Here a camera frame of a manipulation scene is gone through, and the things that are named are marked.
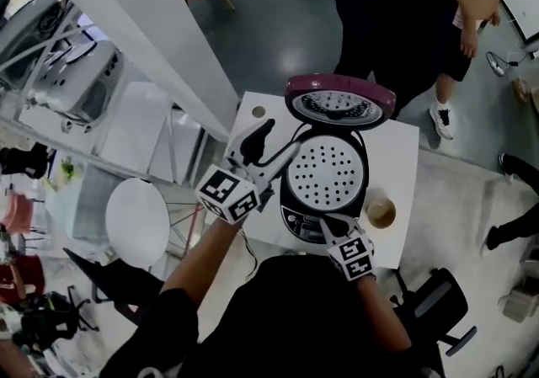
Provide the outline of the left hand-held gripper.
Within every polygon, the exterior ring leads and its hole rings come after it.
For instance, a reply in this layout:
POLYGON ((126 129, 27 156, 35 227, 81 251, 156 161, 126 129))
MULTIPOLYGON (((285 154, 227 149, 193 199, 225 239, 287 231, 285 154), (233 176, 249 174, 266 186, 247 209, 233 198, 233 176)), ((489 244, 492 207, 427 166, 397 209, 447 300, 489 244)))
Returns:
POLYGON ((274 119, 260 121, 236 136, 220 164, 212 164, 195 188, 197 200, 217 218, 233 225, 261 211, 274 194, 271 183, 286 170, 301 149, 291 141, 259 163, 274 119))

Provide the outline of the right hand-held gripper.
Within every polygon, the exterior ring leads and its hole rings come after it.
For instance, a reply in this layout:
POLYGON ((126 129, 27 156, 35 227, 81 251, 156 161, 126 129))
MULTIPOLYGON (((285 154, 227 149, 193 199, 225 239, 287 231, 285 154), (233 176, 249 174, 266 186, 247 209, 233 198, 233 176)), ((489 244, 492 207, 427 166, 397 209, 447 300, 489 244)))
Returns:
POLYGON ((328 256, 348 281, 373 274, 374 246, 355 218, 330 213, 319 219, 319 225, 325 243, 330 247, 328 256))

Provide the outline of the person's left forearm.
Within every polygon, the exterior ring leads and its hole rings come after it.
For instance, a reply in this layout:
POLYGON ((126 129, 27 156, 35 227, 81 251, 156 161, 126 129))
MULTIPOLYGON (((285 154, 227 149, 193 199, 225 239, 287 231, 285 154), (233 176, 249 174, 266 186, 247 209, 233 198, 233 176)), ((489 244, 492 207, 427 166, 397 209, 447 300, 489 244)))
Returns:
POLYGON ((161 292, 184 290, 200 306, 244 219, 230 224, 216 219, 164 282, 161 292))

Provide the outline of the person's right forearm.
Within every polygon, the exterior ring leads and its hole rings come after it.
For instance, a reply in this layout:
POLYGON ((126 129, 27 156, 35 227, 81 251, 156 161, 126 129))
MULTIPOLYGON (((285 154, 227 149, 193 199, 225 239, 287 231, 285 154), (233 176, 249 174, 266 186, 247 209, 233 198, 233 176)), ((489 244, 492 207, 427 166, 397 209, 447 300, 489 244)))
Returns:
POLYGON ((373 275, 355 281, 366 315, 369 317, 377 343, 387 352, 397 353, 412 346, 408 333, 392 309, 390 301, 380 292, 373 275))

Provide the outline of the small wooden bowl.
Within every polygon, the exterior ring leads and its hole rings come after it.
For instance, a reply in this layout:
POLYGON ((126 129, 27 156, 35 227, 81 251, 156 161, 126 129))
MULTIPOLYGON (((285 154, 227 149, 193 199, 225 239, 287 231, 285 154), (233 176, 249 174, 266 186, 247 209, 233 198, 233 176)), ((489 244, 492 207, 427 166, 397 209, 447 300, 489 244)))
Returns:
POLYGON ((387 197, 373 199, 366 208, 369 222, 377 229, 386 229, 397 215, 395 204, 387 197))

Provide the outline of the white perforated steamer tray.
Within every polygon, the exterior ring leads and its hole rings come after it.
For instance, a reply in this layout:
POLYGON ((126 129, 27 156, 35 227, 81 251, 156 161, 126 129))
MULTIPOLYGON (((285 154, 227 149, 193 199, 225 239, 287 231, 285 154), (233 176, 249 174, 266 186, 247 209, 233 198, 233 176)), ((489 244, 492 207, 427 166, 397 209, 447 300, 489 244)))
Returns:
POLYGON ((287 171, 289 190, 300 203, 323 213, 342 213, 360 197, 366 169, 356 142, 326 135, 301 144, 287 171))

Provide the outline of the white square table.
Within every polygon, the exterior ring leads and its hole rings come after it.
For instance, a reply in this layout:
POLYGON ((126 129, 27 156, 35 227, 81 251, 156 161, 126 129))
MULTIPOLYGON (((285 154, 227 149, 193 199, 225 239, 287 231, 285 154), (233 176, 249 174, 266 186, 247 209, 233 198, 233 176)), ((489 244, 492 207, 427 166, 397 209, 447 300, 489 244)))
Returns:
MULTIPOLYGON (((257 107, 264 108, 263 120, 274 119, 275 126, 266 136, 265 161, 279 151, 302 124, 287 110, 285 99, 263 93, 246 92, 237 112, 230 141, 247 128, 259 122, 253 115, 257 107)), ((364 206, 378 196, 388 197, 396 206, 396 218, 386 229, 375 228, 366 212, 361 212, 359 223, 374 243, 375 264, 378 267, 398 267, 408 232, 419 156, 419 129, 415 126, 388 120, 361 135, 366 144, 369 159, 370 181, 364 206)), ((253 212, 243 225, 246 236, 257 241, 286 249, 324 255, 324 245, 304 242, 293 236, 282 221, 279 208, 280 182, 273 182, 275 195, 271 197, 263 212, 253 212)))

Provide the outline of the person's black shirt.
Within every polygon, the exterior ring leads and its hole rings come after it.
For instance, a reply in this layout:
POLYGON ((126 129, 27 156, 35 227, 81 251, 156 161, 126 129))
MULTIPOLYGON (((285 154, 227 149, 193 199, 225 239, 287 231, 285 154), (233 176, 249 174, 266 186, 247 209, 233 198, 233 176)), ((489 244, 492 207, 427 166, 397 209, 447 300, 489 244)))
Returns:
POLYGON ((239 287, 207 338, 185 290, 153 302, 99 378, 145 368, 177 378, 424 378, 434 346, 388 353, 376 342, 357 289, 320 256, 276 256, 239 287))

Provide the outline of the black office chair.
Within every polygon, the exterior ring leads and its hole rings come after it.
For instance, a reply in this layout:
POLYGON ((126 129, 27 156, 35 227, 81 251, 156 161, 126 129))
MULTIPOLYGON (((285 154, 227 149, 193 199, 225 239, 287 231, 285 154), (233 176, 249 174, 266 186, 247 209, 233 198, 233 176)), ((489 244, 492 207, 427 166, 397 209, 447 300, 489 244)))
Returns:
POLYGON ((450 331, 468 313, 467 299, 453 274, 446 268, 433 268, 430 277, 416 290, 406 285, 399 269, 394 269, 402 299, 391 297, 396 312, 403 319, 410 338, 421 343, 442 342, 449 346, 446 356, 451 357, 466 346, 477 334, 475 326, 461 337, 450 331))

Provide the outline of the white square column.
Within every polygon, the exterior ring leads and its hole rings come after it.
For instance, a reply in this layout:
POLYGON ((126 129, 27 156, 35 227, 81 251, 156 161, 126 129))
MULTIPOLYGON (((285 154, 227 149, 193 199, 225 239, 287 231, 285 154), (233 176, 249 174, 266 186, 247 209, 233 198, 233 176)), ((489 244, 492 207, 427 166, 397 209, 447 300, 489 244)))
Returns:
POLYGON ((216 140, 229 139, 238 95, 185 0, 72 0, 216 140))

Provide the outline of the black mesh chair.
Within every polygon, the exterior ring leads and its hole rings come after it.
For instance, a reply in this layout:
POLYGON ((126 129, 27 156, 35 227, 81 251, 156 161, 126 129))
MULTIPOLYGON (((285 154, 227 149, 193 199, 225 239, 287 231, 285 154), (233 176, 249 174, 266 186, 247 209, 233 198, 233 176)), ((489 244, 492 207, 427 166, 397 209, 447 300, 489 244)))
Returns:
POLYGON ((119 314, 137 326, 141 324, 163 287, 162 280, 120 258, 103 266, 68 248, 63 251, 92 282, 96 303, 112 302, 119 314))

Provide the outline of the grey storage box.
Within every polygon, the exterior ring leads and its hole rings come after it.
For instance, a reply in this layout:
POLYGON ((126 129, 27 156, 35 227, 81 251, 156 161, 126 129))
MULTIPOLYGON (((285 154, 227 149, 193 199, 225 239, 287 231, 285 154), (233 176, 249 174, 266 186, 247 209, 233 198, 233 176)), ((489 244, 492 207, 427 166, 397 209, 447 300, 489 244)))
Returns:
POLYGON ((505 317, 522 323, 535 314, 539 307, 539 294, 515 287, 509 294, 501 296, 498 304, 502 306, 502 314, 505 317))

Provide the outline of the white metal shelving rack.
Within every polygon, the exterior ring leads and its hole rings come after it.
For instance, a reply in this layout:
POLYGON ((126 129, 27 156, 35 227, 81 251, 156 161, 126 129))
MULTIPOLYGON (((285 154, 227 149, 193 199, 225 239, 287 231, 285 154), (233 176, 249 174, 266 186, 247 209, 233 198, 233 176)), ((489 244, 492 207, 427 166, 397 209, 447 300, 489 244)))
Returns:
POLYGON ((0 173, 62 151, 126 177, 192 185, 207 135, 71 0, 0 0, 0 173))

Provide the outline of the white power strip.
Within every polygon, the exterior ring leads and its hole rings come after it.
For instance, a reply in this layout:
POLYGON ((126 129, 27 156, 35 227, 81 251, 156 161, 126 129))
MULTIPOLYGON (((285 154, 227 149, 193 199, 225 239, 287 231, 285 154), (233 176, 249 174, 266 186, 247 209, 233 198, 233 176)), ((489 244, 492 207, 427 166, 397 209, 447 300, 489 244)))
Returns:
POLYGON ((504 75, 504 60, 501 59, 498 55, 493 53, 492 51, 488 51, 486 53, 486 58, 488 61, 488 64, 490 65, 491 69, 494 71, 494 73, 498 77, 502 77, 504 75))

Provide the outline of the pink chair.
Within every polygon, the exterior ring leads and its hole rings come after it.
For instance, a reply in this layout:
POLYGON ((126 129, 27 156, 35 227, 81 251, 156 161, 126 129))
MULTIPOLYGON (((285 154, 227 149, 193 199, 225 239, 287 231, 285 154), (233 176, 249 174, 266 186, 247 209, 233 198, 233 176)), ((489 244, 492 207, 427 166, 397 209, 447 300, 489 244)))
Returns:
POLYGON ((32 228, 34 202, 23 194, 8 193, 8 208, 2 226, 9 235, 29 233, 32 228))

